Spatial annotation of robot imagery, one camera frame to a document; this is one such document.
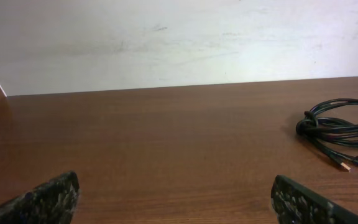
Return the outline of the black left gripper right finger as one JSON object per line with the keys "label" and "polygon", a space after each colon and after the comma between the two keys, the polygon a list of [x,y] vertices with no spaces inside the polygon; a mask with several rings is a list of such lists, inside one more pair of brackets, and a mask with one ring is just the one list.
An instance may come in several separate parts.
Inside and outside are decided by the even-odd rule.
{"label": "black left gripper right finger", "polygon": [[358,215],[304,185],[277,175],[271,203],[279,224],[358,224]]}

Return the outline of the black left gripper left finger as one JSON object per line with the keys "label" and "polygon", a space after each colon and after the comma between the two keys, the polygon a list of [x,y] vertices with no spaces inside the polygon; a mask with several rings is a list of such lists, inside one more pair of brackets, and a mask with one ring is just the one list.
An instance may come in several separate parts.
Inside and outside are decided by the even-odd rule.
{"label": "black left gripper left finger", "polygon": [[0,204],[0,223],[69,224],[79,199],[75,172],[65,172]]}

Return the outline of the black cable white usb plug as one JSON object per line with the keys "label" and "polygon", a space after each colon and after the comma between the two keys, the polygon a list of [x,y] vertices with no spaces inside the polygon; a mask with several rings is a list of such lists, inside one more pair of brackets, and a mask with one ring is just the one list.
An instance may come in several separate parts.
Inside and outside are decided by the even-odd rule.
{"label": "black cable white usb plug", "polygon": [[340,168],[350,171],[351,167],[346,164],[346,162],[350,162],[353,165],[358,167],[358,156],[350,156],[343,152],[335,151],[334,149],[329,148],[325,145],[327,142],[322,140],[313,140],[305,136],[301,136],[305,138],[308,142],[310,142],[314,147],[316,147],[320,152],[322,152],[325,156],[330,158],[335,164],[337,164]]}

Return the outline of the black cable gold plug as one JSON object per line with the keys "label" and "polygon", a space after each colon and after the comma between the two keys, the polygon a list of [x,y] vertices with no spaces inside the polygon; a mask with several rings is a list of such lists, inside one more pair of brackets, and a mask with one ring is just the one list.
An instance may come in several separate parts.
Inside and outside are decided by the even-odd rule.
{"label": "black cable gold plug", "polygon": [[322,140],[346,147],[358,147],[358,124],[344,119],[320,117],[324,113],[343,106],[358,105],[358,99],[338,98],[324,101],[305,111],[305,117],[296,125],[296,133],[313,140]]}

